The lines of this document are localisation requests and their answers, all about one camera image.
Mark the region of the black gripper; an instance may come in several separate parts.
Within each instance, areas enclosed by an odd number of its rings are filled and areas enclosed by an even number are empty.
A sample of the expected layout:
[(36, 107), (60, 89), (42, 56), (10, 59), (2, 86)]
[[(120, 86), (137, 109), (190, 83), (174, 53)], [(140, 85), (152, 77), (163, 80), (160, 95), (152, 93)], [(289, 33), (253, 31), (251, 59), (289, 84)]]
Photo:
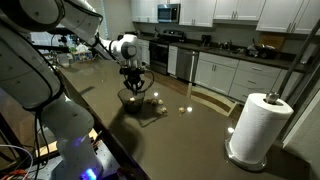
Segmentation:
[(143, 90), (143, 85), (145, 81), (141, 79), (141, 76), (144, 74), (142, 68), (131, 68), (131, 67), (122, 67), (119, 70), (119, 73), (122, 74), (125, 78), (123, 84), (125, 87), (133, 91), (132, 85), (136, 85), (136, 92), (141, 93)]

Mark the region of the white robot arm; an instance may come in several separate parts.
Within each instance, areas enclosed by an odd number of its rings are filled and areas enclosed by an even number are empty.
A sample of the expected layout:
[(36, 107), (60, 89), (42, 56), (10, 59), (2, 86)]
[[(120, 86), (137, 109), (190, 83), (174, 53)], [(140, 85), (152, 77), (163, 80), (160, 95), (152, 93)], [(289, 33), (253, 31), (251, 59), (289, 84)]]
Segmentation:
[(98, 180), (103, 165), (88, 137), (93, 117), (65, 95), (61, 78), (30, 34), (63, 25), (104, 58), (120, 61), (138, 58), (137, 37), (101, 38), (101, 15), (86, 0), (0, 0), (0, 11), (0, 86), (54, 134), (62, 162), (51, 178)]

